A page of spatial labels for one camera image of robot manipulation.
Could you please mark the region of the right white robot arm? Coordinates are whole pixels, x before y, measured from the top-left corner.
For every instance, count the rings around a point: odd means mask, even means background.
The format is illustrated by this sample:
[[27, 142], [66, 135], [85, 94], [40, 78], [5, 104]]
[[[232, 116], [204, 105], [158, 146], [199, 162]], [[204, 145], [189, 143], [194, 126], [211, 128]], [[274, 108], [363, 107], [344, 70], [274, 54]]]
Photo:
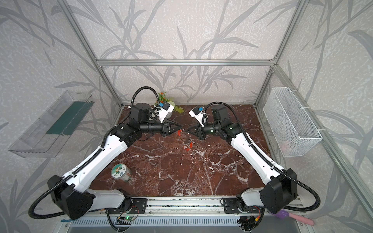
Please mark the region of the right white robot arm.
[[188, 133], [204, 140], [207, 135], [219, 136], [237, 150], [255, 169], [264, 187], [249, 188], [237, 195], [237, 208], [247, 213], [250, 207], [264, 207], [276, 214], [297, 197], [297, 184], [291, 179], [297, 175], [291, 169], [284, 170], [274, 162], [245, 132], [239, 122], [233, 123], [229, 115], [231, 107], [219, 103], [212, 108], [213, 122], [206, 119], [203, 107], [195, 107], [189, 115], [198, 121], [198, 125], [189, 127]]

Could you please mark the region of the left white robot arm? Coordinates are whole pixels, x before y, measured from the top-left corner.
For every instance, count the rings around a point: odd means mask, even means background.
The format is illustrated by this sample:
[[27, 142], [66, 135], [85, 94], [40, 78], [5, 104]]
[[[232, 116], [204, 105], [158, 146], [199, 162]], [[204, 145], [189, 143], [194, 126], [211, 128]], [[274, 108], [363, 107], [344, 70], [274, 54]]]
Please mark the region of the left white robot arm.
[[166, 137], [180, 130], [180, 124], [166, 118], [173, 110], [174, 106], [169, 103], [158, 103], [155, 108], [145, 103], [133, 105], [129, 121], [110, 130], [104, 143], [90, 156], [62, 177], [54, 175], [50, 178], [48, 187], [56, 188], [51, 192], [52, 201], [62, 213], [75, 220], [89, 211], [125, 206], [129, 194], [119, 190], [93, 190], [90, 185], [107, 165], [140, 140], [143, 134], [159, 133]]

